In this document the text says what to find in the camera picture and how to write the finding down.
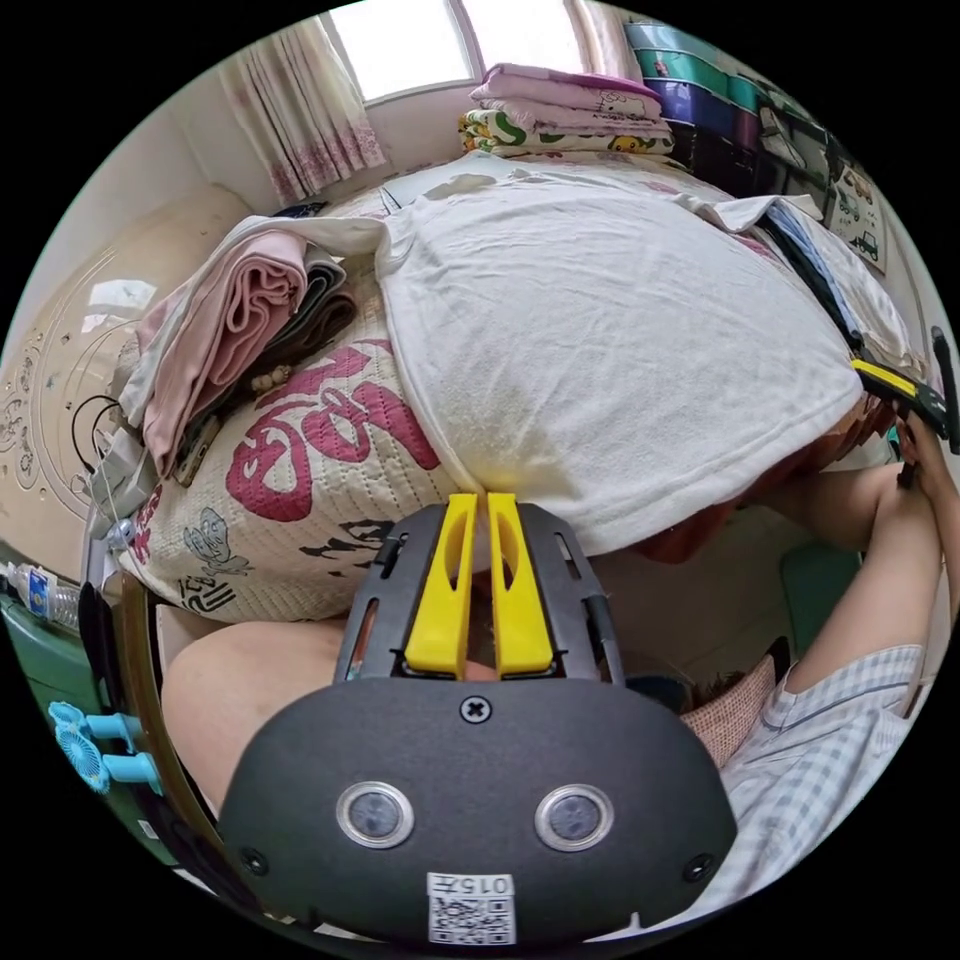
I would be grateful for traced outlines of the person's right hand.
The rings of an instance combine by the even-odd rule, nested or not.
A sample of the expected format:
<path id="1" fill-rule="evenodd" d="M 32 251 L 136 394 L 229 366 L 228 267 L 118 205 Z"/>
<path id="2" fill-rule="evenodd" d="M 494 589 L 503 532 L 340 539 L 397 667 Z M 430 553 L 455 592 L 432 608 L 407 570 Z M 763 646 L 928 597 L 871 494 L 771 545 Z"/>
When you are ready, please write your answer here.
<path id="1" fill-rule="evenodd" d="M 931 501 L 957 493 L 940 438 L 914 412 L 897 413 L 897 430 L 903 462 L 913 468 L 914 480 Z"/>

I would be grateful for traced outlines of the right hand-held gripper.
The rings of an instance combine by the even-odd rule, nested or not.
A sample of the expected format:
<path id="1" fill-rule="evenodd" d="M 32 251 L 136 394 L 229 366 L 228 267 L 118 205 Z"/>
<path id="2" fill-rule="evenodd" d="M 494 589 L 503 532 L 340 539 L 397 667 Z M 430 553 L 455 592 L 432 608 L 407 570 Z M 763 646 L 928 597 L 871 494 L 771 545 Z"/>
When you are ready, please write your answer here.
<path id="1" fill-rule="evenodd" d="M 853 358 L 851 366 L 866 392 L 880 399 L 896 399 L 901 410 L 915 413 L 942 440 L 954 443 L 953 390 L 946 386 L 943 394 L 862 358 Z"/>

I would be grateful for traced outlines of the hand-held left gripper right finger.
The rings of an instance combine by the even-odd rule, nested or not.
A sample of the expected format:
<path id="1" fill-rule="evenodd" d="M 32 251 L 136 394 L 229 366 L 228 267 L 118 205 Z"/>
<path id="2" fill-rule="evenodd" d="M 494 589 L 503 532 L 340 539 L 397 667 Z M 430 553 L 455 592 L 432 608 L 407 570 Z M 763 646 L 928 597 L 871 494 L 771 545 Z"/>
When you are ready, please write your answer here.
<path id="1" fill-rule="evenodd" d="M 542 674 L 554 653 L 516 498 L 488 495 L 496 669 Z"/>

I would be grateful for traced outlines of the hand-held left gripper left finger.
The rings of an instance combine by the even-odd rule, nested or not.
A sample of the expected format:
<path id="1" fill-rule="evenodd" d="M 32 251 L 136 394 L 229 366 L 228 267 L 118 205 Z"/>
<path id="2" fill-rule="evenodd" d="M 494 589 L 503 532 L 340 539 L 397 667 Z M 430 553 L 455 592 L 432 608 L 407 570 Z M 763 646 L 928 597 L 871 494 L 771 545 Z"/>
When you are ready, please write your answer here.
<path id="1" fill-rule="evenodd" d="M 478 497 L 450 497 L 439 522 L 405 646 L 417 673 L 463 673 L 466 667 Z"/>

